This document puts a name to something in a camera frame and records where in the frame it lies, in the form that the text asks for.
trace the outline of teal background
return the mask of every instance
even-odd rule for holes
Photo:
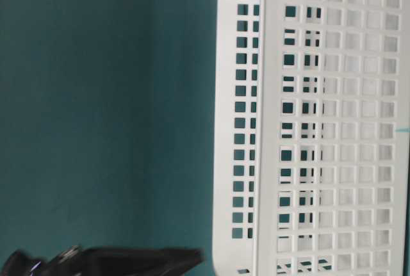
[[[204,249],[217,0],[0,0],[0,261]]]

